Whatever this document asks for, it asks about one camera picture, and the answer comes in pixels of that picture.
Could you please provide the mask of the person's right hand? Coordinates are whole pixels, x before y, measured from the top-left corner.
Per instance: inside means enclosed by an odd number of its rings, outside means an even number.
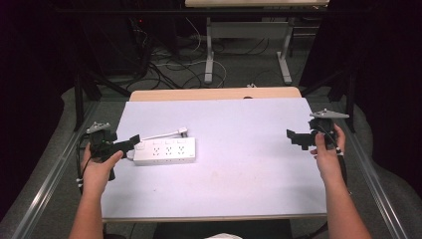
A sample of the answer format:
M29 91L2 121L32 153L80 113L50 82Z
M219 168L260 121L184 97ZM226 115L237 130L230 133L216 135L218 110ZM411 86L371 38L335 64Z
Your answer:
M315 137L316 149L310 154L316 160L316 165L324 184L329 182L343 183L340 163L335 149L327 149L324 141L324 134L319 132Z

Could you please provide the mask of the white power strip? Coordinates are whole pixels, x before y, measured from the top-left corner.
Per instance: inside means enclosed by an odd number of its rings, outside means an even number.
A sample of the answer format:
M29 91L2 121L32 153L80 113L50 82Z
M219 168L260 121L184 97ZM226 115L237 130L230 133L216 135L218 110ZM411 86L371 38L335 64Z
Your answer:
M139 166L190 163L196 159L194 137L143 140L135 146L133 162Z

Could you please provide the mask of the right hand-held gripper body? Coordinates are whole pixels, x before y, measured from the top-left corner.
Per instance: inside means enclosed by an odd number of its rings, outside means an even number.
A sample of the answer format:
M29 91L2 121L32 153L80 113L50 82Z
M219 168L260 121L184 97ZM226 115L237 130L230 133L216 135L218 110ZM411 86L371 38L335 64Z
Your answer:
M333 112L327 109L311 113L313 118L310 121L310 128L313 131L321 132L324 134L325 147L327 149L337 148L337 133L334 130L335 119L348 119L349 115Z

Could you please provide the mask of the person's left hand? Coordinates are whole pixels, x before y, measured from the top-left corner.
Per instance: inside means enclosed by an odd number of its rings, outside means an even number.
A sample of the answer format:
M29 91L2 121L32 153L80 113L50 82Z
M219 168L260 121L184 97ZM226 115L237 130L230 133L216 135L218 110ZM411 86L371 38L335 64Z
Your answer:
M110 171L122 159L123 152L119 150L105 162L96 162L91 156L91 145L88 143L81 163L83 196L101 197L105 191Z

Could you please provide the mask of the white desk with metal legs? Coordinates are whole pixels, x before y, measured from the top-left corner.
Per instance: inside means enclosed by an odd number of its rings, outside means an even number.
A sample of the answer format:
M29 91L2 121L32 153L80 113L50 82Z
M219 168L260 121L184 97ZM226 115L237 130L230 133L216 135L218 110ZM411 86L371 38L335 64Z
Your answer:
M185 0L185 6L194 10L316 10L326 6L329 0ZM282 39L282 49L277 53L282 80L292 83L292 77L286 61L295 26L294 17L282 17L280 20L264 21L263 17L254 21L236 20L222 22L206 18L207 59L205 66L205 84L213 81L214 39Z

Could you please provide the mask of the white table mat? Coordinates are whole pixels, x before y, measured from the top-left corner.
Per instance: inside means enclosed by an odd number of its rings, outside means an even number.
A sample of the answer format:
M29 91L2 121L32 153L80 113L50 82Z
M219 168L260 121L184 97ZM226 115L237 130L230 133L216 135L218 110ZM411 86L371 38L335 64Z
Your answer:
M325 215L316 163L286 136L308 131L310 113L302 98L127 103L119 138L185 126L196 139L196 159L153 166L121 160L103 195L104 220Z

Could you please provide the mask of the aluminium rail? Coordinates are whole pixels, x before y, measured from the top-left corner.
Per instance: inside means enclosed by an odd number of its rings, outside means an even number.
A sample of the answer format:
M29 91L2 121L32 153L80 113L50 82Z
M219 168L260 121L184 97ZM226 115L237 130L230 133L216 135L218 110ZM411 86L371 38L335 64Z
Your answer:
M92 117L98 105L99 102L90 102L83 107L82 125L77 129L76 106L72 103L65 105L59 124L45 151L7 213L7 219L13 225L8 239L30 238L68 164L72 161L71 156L75 152L76 143L85 131L86 120Z
M370 191L371 198L382 217L383 223L388 229L391 239L409 239L398 214L393 208L390 198L381 184L380 177L377 174L374 164L369 155L364 151L363 145L359 142L357 136L350 131L344 119L338 124L343 128L347 136L347 142L356 154L356 160L362 177Z

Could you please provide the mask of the dark computer tower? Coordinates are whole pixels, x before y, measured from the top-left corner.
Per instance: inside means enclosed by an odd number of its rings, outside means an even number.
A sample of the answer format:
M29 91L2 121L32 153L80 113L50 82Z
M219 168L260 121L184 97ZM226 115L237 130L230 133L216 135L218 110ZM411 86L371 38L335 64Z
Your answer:
M105 75L146 75L149 55L145 35L137 32L129 19L93 17L83 19L82 24Z

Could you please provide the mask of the black metal stand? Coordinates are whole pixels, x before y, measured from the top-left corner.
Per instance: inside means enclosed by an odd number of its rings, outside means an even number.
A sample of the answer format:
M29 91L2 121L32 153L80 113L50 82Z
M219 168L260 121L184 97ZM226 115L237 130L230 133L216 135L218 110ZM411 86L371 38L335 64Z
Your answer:
M124 97L129 97L131 95L130 91L125 90L92 70L79 70L74 77L76 106L75 131L80 129L85 120L84 96L87 96L91 101L99 101L103 96L98 84L104 85Z
M331 102L338 102L342 96L346 96L345 112L349 115L349 118L345 123L351 132L355 132L353 118L357 72L358 69L353 67L344 67L334 71L328 77L322 78L304 90L301 90L301 95L305 97L322 86L333 84L333 87L328 92L328 99Z

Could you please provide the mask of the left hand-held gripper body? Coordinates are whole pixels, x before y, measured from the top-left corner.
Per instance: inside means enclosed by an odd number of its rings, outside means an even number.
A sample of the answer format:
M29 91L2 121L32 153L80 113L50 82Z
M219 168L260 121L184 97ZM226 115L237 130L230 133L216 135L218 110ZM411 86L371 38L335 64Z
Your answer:
M92 158L98 161L107 161L117 152L116 133L110 131L108 122L94 122L87 128L86 133L89 136L90 152Z

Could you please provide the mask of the person's dark clothing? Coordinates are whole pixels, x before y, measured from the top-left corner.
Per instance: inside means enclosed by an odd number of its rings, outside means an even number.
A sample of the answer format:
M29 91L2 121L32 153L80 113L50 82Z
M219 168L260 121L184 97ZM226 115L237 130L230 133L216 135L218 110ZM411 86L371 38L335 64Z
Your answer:
M153 239L206 239L221 233L242 239L292 239L289 220L245 220L159 223Z

